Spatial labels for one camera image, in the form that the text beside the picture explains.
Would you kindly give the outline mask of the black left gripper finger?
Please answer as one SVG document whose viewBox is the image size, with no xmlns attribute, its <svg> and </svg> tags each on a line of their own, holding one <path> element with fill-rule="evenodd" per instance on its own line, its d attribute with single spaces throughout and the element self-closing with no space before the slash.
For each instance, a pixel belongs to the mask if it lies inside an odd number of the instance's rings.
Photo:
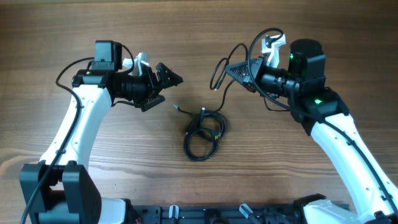
<svg viewBox="0 0 398 224">
<path fill-rule="evenodd" d="M 171 71 L 171 69 L 166 67 L 163 63 L 159 62 L 155 69 L 157 70 L 157 76 L 161 88 L 166 89 L 183 83 L 183 78 Z"/>
<path fill-rule="evenodd" d="M 153 98 L 146 98 L 141 104 L 141 111 L 146 112 L 164 101 L 165 97 L 162 95 L 157 95 Z"/>
</svg>

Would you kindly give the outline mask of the black cable gold plug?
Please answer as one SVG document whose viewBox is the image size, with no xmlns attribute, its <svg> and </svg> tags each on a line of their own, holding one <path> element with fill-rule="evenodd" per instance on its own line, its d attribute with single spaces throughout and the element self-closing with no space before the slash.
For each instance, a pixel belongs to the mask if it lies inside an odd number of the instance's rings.
<svg viewBox="0 0 398 224">
<path fill-rule="evenodd" d="M 201 137 L 210 146 L 209 149 L 200 149 L 199 145 L 191 147 L 192 139 Z M 201 162 L 213 157 L 219 149 L 221 133 L 209 128 L 199 128 L 188 131 L 183 141 L 183 151 L 188 159 Z"/>
</svg>

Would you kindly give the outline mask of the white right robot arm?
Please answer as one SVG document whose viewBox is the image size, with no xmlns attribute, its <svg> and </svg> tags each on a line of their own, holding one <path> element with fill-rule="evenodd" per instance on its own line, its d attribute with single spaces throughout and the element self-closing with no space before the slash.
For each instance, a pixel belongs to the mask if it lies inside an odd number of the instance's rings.
<svg viewBox="0 0 398 224">
<path fill-rule="evenodd" d="M 306 223 L 397 223 L 397 187 L 377 163 L 355 126 L 347 105 L 325 85 L 326 55 L 312 39 L 290 45 L 289 66 L 279 68 L 284 40 L 263 39 L 262 56 L 228 65 L 226 73 L 250 92 L 284 108 L 324 150 L 344 182 L 357 213 L 326 206 L 322 195 L 309 196 L 299 209 Z"/>
</svg>

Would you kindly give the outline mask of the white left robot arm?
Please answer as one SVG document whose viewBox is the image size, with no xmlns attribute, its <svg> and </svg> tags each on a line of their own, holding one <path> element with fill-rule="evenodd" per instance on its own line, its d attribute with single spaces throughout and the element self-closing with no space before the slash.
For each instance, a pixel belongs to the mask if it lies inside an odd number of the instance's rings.
<svg viewBox="0 0 398 224">
<path fill-rule="evenodd" d="M 112 107 L 125 104 L 147 111 L 165 100 L 162 90 L 183 79 L 162 63 L 151 68 L 142 54 L 124 70 L 125 49 L 112 40 L 96 41 L 87 67 L 72 78 L 70 105 L 53 143 L 37 163 L 22 167 L 22 223 L 142 222 L 130 200 L 100 195 L 88 173 L 93 143 Z"/>
</svg>

